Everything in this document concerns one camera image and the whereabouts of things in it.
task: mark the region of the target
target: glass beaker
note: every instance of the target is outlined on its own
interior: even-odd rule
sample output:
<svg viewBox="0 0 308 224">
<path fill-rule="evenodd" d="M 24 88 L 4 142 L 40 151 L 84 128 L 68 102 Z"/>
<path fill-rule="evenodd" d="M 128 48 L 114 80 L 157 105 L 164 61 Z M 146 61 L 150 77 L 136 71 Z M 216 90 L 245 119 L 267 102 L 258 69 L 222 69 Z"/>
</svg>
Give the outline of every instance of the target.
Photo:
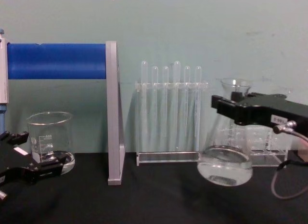
<svg viewBox="0 0 308 224">
<path fill-rule="evenodd" d="M 42 112 L 27 119 L 32 158 L 45 162 L 66 154 L 62 174 L 75 165 L 71 140 L 72 115 L 67 112 Z"/>
<path fill-rule="evenodd" d="M 232 92 L 245 96 L 251 82 L 244 79 L 221 79 L 224 98 L 231 99 Z M 245 126 L 238 126 L 228 117 L 217 114 L 205 146 L 199 151 L 198 171 L 215 184 L 236 186 L 252 177 L 250 149 L 246 141 Z"/>
</svg>

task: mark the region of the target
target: teal wall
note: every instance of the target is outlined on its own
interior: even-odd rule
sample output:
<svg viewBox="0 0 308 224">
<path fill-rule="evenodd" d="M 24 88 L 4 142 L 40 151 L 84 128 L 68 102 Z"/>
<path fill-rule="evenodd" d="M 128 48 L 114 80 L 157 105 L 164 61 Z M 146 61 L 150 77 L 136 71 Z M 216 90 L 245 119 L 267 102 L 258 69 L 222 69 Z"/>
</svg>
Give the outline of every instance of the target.
<svg viewBox="0 0 308 224">
<path fill-rule="evenodd" d="M 308 104 L 307 14 L 308 0 L 0 0 L 0 27 L 11 42 L 118 42 L 128 151 L 142 60 L 200 65 L 212 85 L 242 77 L 264 89 L 259 83 L 271 80 Z M 77 152 L 106 150 L 105 81 L 10 82 L 8 130 L 26 129 L 26 117 L 42 110 L 74 114 Z"/>
</svg>

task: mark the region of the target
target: test tube rack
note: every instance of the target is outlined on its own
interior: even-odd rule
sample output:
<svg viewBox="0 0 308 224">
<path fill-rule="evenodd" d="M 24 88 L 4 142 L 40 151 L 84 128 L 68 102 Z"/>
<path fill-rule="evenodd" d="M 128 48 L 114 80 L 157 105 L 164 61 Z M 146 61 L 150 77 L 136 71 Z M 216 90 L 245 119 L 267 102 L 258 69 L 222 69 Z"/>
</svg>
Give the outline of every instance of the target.
<svg viewBox="0 0 308 224">
<path fill-rule="evenodd" d="M 137 165 L 198 160 L 201 110 L 208 83 L 200 66 L 181 69 L 179 61 L 159 69 L 141 63 L 136 82 L 135 140 Z"/>
</svg>

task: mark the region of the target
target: black tabletop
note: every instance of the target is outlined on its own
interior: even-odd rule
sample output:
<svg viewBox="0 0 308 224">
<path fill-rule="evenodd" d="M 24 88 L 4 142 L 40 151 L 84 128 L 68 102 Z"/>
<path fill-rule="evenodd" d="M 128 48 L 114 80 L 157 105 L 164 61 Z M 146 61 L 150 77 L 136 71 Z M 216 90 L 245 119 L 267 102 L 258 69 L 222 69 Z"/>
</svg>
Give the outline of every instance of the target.
<svg viewBox="0 0 308 224">
<path fill-rule="evenodd" d="M 33 186 L 9 184 L 0 204 L 0 224 L 307 224 L 308 195 L 281 201 L 270 192 L 274 168 L 254 168 L 237 187 L 206 181 L 196 163 L 136 166 L 127 154 L 123 183 L 108 186 L 107 154 L 76 154 L 66 175 Z M 308 181 L 305 168 L 278 180 L 280 192 Z"/>
</svg>

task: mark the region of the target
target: metal bracket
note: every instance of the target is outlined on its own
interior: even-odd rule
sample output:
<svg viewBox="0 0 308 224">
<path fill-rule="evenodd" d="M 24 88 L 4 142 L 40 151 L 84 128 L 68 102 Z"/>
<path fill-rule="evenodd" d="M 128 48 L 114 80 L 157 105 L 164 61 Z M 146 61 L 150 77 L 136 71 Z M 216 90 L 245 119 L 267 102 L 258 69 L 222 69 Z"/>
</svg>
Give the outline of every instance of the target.
<svg viewBox="0 0 308 224">
<path fill-rule="evenodd" d="M 117 44 L 106 42 L 109 185 L 120 185 L 125 158 Z"/>
</svg>

